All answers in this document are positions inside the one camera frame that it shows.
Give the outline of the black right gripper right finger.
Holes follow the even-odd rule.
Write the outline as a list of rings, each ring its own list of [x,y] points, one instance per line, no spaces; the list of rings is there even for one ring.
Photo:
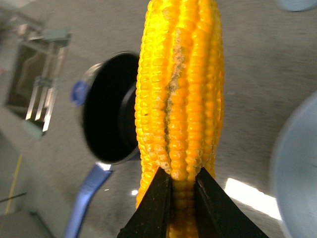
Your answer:
[[[200,238],[266,238],[202,168],[195,182],[195,216]]]

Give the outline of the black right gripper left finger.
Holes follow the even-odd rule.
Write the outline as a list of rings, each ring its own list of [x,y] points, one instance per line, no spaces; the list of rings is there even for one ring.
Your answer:
[[[165,238],[168,235],[172,179],[159,168],[119,238]]]

